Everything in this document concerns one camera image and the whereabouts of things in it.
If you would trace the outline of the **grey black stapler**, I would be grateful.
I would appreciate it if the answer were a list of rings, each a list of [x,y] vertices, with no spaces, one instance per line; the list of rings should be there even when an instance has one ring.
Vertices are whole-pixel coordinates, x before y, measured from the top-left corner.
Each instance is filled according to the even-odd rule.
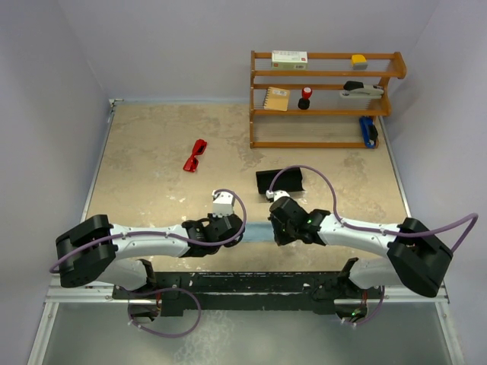
[[[347,81],[343,84],[340,97],[348,99],[381,99],[384,88],[376,84],[364,84],[360,81]]]

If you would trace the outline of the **white green box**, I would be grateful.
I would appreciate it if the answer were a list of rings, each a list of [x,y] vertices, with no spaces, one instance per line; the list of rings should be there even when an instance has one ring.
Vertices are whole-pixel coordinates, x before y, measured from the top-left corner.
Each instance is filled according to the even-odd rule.
[[[281,71],[307,70],[307,52],[273,50],[271,52],[271,69]]]

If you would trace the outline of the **tan spiral notebook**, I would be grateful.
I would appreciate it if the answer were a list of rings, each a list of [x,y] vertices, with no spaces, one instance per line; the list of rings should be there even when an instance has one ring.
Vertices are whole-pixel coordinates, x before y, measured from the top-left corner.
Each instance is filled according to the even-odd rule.
[[[289,90],[278,87],[268,87],[263,102],[263,109],[286,112],[288,110],[289,98]]]

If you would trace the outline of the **red black stamp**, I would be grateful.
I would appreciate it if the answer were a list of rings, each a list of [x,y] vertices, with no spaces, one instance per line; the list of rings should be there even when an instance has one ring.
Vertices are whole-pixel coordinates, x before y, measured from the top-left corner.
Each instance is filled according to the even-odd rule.
[[[310,107],[310,98],[312,96],[313,89],[311,87],[304,87],[301,90],[301,98],[298,101],[298,108],[300,110],[308,110]]]

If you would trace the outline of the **red sunglasses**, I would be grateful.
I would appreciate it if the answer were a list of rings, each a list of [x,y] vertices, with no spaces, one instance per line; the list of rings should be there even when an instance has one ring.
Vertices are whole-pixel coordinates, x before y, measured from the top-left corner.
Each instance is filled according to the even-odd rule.
[[[189,158],[187,159],[187,161],[183,166],[184,171],[191,172],[191,173],[194,173],[196,171],[197,166],[199,164],[198,156],[204,154],[207,144],[208,144],[207,141],[203,139],[198,139],[195,141],[191,155],[189,156]]]

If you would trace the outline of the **blue black hole punch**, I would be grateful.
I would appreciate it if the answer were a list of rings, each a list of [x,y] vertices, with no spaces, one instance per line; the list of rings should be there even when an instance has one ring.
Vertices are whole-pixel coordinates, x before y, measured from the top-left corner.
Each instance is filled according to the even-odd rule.
[[[376,148],[378,131],[374,124],[374,120],[369,116],[362,116],[359,119],[361,134],[366,148]]]

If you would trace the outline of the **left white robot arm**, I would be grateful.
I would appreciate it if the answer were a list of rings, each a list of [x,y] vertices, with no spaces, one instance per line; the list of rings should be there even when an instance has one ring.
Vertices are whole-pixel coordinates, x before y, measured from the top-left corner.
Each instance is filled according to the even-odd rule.
[[[156,279],[146,256],[202,258],[243,237],[247,219],[237,214],[209,214],[162,228],[111,224],[97,214],[56,239],[57,261],[49,268],[65,288],[103,281],[131,290],[140,298],[156,291]]]

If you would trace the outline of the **black glasses case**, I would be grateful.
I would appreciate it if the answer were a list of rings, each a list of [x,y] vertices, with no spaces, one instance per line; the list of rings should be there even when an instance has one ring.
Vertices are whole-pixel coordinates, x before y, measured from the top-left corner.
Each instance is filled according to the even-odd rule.
[[[258,193],[265,195],[269,190],[269,187],[281,171],[277,170],[262,170],[256,171],[256,184]],[[286,192],[302,192],[303,188],[303,175],[299,167],[294,167],[284,171],[273,185],[273,190],[285,190]]]

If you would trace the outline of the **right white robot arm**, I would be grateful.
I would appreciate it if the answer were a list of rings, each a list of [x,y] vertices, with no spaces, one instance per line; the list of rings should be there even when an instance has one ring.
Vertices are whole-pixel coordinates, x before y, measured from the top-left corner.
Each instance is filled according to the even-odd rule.
[[[404,286],[423,297],[436,297],[453,258],[450,248],[410,217],[401,224],[340,221],[330,211],[306,212],[293,198],[282,196],[271,204],[269,220],[280,246],[300,240],[375,254],[375,259],[351,260],[347,265],[338,280],[346,297],[380,286]]]

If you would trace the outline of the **yellow grey tape measure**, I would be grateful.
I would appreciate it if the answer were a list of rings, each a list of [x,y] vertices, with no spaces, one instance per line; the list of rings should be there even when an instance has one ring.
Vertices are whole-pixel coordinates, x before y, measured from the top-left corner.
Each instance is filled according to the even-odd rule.
[[[362,54],[354,54],[350,59],[351,68],[355,71],[362,71],[368,68],[368,61]]]

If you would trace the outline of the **wooden shelf rack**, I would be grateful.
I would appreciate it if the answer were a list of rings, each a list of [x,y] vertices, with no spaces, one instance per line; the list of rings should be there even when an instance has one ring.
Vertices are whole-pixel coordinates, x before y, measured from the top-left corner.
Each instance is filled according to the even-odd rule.
[[[270,119],[283,118],[291,122],[294,133],[306,132],[308,125],[303,117],[312,116],[324,120],[328,116],[362,116],[376,119],[389,116],[392,106],[387,88],[391,79],[403,79],[407,68],[400,52],[366,53],[368,68],[355,71],[351,68],[351,53],[309,52],[307,70],[281,71],[271,69],[271,52],[252,52],[250,56],[250,146],[252,148],[366,148],[363,139],[354,141],[297,141],[295,138],[283,141],[280,138],[263,137],[263,123]],[[348,99],[340,97],[343,84],[347,81],[360,81],[376,84],[384,88],[381,99]],[[263,109],[268,87],[278,87],[290,91],[288,110],[279,112]],[[298,108],[301,90],[313,89],[310,107]]]

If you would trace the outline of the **blue cleaning cloth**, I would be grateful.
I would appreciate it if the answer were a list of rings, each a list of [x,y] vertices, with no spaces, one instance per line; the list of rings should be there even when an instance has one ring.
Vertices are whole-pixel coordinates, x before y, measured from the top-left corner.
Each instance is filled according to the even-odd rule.
[[[243,242],[260,243],[273,242],[274,231],[269,222],[249,222],[243,233]]]

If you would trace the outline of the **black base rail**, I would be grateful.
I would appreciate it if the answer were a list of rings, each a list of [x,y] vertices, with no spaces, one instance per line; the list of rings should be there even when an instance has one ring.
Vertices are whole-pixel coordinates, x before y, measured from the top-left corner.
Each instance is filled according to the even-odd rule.
[[[380,289],[374,285],[363,290],[338,271],[276,272],[157,272],[156,285],[131,294],[121,287],[113,289],[113,298],[128,300],[136,306],[156,299],[151,292],[162,293],[161,316],[182,316],[196,310],[194,300],[203,310],[233,311],[308,311],[320,315],[351,313],[366,299],[378,299]]]

